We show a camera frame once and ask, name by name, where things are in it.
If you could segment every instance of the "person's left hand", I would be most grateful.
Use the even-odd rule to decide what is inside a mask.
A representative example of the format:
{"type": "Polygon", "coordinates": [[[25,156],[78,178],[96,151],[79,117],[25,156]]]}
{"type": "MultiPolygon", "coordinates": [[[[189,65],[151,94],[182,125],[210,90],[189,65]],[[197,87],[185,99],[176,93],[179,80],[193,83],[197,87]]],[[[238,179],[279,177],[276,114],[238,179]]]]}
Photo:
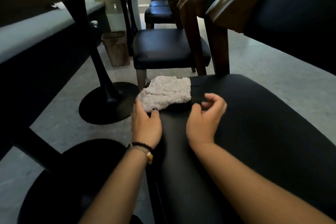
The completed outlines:
{"type": "Polygon", "coordinates": [[[158,145],[162,135],[159,111],[154,110],[149,118],[140,100],[136,99],[131,117],[132,142],[141,142],[154,149],[158,145]]]}

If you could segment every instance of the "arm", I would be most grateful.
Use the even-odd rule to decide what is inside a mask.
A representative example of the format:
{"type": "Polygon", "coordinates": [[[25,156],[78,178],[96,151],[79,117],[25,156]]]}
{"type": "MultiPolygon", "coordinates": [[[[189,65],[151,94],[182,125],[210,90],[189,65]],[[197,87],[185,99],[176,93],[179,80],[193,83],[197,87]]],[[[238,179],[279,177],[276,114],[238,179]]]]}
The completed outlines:
{"type": "MultiPolygon", "coordinates": [[[[132,141],[155,148],[162,134],[158,111],[151,118],[136,100],[132,113],[132,141]]],[[[148,158],[138,149],[126,152],[78,224],[128,224],[148,158]]]]}
{"type": "Polygon", "coordinates": [[[226,110],[225,101],[206,94],[210,107],[195,104],[187,123],[191,148],[208,174],[246,224],[335,223],[305,201],[263,178],[214,143],[214,134],[226,110]]]}

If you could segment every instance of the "brown trash bin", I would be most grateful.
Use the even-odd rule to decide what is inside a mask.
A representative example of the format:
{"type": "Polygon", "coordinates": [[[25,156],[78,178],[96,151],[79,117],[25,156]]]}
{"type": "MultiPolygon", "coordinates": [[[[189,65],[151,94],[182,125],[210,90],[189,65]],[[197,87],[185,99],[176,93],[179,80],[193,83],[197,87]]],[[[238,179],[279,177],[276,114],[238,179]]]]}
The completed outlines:
{"type": "Polygon", "coordinates": [[[113,67],[130,64],[125,31],[104,33],[101,40],[113,67]]]}

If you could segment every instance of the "crumpled towel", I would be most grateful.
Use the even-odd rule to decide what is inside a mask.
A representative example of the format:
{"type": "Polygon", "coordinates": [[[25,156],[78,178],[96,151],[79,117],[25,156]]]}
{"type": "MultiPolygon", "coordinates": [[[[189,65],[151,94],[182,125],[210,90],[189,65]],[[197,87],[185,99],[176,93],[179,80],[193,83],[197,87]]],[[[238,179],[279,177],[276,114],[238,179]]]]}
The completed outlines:
{"type": "Polygon", "coordinates": [[[175,76],[157,76],[148,88],[144,88],[138,95],[146,112],[153,109],[162,110],[174,103],[187,103],[191,100],[191,82],[185,77],[177,79],[175,76]]]}

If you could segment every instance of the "forearm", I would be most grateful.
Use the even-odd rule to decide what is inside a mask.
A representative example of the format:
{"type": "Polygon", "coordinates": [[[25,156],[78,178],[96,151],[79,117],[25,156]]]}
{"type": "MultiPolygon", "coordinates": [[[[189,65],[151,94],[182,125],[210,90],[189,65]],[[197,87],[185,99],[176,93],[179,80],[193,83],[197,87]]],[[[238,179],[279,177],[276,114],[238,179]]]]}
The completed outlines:
{"type": "Polygon", "coordinates": [[[218,188],[246,224],[334,223],[332,219],[263,178],[221,147],[193,150],[218,188]]]}
{"type": "Polygon", "coordinates": [[[78,224],[128,224],[146,164],[144,152],[129,150],[78,224]]]}

